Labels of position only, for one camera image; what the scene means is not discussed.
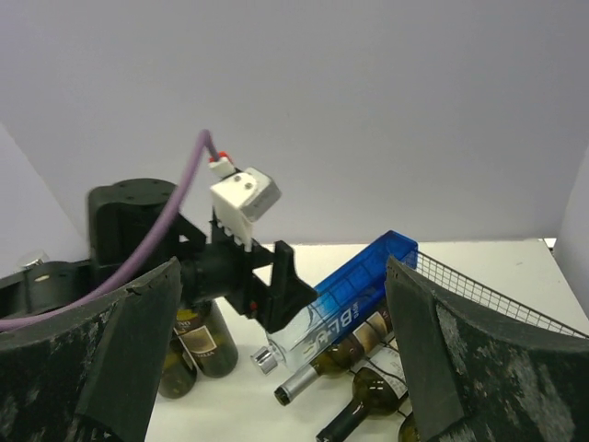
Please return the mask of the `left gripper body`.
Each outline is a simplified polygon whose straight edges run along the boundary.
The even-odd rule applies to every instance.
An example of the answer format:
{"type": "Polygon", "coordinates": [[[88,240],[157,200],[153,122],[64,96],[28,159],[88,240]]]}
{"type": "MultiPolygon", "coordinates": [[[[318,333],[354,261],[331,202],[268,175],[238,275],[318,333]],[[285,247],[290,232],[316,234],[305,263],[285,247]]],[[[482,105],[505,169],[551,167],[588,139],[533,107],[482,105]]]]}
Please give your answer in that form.
{"type": "Polygon", "coordinates": [[[262,318],[267,290],[262,289],[262,282],[256,281],[256,269],[273,263],[274,253],[253,240],[251,248],[237,241],[237,237],[225,228],[219,216],[212,211],[211,243],[207,249],[214,255],[223,269],[225,281],[222,283],[223,297],[234,310],[250,320],[262,318]]]}

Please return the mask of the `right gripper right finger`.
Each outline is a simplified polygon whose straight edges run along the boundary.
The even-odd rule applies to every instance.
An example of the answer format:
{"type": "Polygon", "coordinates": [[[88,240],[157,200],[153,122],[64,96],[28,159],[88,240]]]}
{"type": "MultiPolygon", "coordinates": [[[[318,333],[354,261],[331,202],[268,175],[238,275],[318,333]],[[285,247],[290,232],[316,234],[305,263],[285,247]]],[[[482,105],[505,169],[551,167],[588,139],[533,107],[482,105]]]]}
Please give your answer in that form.
{"type": "Polygon", "coordinates": [[[423,441],[584,441],[588,337],[533,310],[502,312],[396,258],[387,304],[423,441]]]}

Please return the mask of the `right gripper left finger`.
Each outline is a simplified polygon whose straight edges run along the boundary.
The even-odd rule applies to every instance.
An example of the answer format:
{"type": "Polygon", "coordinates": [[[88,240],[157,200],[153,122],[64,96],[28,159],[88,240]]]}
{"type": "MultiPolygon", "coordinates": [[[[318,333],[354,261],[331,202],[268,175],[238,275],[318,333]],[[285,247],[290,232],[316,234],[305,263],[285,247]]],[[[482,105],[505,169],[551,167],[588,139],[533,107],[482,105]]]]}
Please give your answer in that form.
{"type": "Polygon", "coordinates": [[[181,293],[171,259],[1,335],[4,441],[143,441],[181,293]]]}

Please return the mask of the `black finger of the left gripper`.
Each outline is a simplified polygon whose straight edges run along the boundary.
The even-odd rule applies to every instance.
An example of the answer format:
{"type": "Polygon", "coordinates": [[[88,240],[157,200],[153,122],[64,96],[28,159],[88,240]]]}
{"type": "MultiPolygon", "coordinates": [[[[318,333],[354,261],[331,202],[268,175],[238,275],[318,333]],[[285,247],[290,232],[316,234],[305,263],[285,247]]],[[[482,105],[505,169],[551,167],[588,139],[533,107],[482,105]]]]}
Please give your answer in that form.
{"type": "Polygon", "coordinates": [[[271,283],[264,310],[265,331],[281,331],[317,297],[317,291],[297,274],[295,250],[286,242],[277,241],[274,244],[271,283]]]}

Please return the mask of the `short blue glass bottle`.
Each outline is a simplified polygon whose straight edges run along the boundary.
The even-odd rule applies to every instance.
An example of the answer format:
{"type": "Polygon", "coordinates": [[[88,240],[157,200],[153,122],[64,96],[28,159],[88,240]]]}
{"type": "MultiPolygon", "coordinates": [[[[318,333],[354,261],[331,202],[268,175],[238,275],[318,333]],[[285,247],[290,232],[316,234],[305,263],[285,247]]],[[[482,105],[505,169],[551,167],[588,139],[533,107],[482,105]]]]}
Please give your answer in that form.
{"type": "Polygon", "coordinates": [[[295,372],[372,314],[385,297],[387,260],[394,256],[414,268],[418,242],[389,230],[315,286],[318,298],[287,326],[266,335],[250,356],[264,375],[283,365],[295,372]]]}

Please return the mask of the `green wine bottle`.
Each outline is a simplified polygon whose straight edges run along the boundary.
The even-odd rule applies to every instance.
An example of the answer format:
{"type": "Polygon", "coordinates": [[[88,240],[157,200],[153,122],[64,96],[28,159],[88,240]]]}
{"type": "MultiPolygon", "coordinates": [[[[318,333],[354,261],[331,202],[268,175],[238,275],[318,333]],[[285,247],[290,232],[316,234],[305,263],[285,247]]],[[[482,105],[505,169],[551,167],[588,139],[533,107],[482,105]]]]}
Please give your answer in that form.
{"type": "Polygon", "coordinates": [[[345,441],[368,417],[389,416],[409,397],[395,339],[364,360],[352,380],[349,403],[316,435],[316,441],[345,441]]]}
{"type": "Polygon", "coordinates": [[[352,368],[391,332],[390,313],[387,304],[381,302],[353,331],[329,345],[278,386],[273,393],[275,399],[282,406],[289,405],[317,379],[335,377],[352,368]]]}
{"type": "Polygon", "coordinates": [[[414,414],[409,414],[398,430],[398,442],[420,442],[421,437],[417,429],[414,414]]]}

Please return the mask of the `tall blue glass bottle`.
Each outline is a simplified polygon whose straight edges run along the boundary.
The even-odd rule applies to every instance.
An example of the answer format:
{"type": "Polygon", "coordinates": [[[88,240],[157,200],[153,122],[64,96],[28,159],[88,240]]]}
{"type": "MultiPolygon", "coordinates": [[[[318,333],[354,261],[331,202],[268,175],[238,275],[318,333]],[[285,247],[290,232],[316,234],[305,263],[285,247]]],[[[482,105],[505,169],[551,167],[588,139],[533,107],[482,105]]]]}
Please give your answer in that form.
{"type": "Polygon", "coordinates": [[[20,272],[25,272],[33,267],[43,265],[49,260],[49,255],[44,250],[32,250],[17,260],[17,269],[20,272]]]}

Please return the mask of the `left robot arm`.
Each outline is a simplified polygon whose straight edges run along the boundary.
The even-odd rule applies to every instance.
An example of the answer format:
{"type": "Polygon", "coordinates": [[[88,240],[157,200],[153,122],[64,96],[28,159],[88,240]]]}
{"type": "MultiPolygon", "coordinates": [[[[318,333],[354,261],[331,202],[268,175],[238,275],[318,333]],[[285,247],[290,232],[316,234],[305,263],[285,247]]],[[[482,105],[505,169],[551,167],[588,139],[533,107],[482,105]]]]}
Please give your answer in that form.
{"type": "MultiPolygon", "coordinates": [[[[87,195],[89,258],[45,262],[2,278],[1,317],[12,320],[52,311],[100,286],[139,246],[174,189],[173,183],[158,179],[124,180],[92,189],[87,195]]],[[[297,275],[290,245],[278,241],[268,250],[254,242],[246,249],[217,215],[209,234],[177,215],[133,276],[171,258],[181,265],[180,308],[200,308],[223,297],[238,314],[256,320],[267,332],[282,330],[318,297],[297,275]]]]}

